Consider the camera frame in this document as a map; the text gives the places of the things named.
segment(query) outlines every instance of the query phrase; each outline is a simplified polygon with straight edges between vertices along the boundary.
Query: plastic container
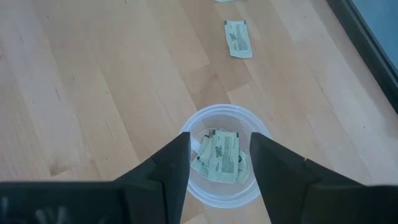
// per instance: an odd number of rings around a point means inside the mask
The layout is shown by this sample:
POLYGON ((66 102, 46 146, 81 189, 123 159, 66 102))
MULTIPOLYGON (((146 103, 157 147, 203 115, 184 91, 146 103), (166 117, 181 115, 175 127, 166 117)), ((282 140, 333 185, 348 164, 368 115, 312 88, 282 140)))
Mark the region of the plastic container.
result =
MULTIPOLYGON (((219 104, 196 112, 182 127, 191 132, 191 161, 197 155, 205 134, 212 129, 224 129, 239 133, 239 146, 250 157, 250 135, 259 132, 271 138, 264 123, 252 112, 240 106, 219 104)), ((260 190, 252 170, 245 183, 221 184, 210 182, 196 170, 190 169, 188 191, 201 202, 216 208, 236 208, 243 206, 260 195, 260 190)))

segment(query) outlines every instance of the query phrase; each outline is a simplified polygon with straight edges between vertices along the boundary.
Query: clear plastic bowl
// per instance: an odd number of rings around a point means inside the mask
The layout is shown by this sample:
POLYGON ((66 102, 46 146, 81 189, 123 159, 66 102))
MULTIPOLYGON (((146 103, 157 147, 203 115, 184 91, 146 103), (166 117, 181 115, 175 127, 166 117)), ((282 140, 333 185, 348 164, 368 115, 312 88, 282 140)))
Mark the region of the clear plastic bowl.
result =
MULTIPOLYGON (((241 106, 218 104, 196 112, 182 127, 191 132, 191 161, 197 155, 201 140, 212 129, 239 133, 239 146, 250 157, 250 135, 259 132, 271 138, 264 123, 252 112, 241 106)), ((251 173, 245 183, 221 184, 210 182, 196 170, 190 169, 188 191, 201 202, 216 208, 236 208, 243 206, 260 195, 251 161, 251 173)))

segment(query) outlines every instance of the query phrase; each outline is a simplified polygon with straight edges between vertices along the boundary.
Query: black plastic part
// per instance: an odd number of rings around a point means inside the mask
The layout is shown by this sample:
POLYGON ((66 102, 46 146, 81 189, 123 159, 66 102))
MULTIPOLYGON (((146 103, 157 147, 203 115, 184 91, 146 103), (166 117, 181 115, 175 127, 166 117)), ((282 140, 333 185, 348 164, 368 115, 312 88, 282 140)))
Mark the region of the black plastic part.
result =
POLYGON ((398 188, 367 187, 260 133, 250 153, 272 224, 398 223, 398 188))
POLYGON ((326 0, 349 39, 398 113, 398 71, 352 0, 326 0))
POLYGON ((178 224, 190 170, 190 134, 113 182, 0 184, 0 223, 178 224))

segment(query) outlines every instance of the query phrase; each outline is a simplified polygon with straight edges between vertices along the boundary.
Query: packet on floor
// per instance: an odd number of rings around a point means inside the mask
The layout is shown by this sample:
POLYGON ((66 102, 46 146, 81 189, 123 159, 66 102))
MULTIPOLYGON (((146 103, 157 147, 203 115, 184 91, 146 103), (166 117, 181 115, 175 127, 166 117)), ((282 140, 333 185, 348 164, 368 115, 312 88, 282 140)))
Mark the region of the packet on floor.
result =
POLYGON ((229 54, 238 58, 252 58, 246 21, 224 21, 224 29, 229 54))

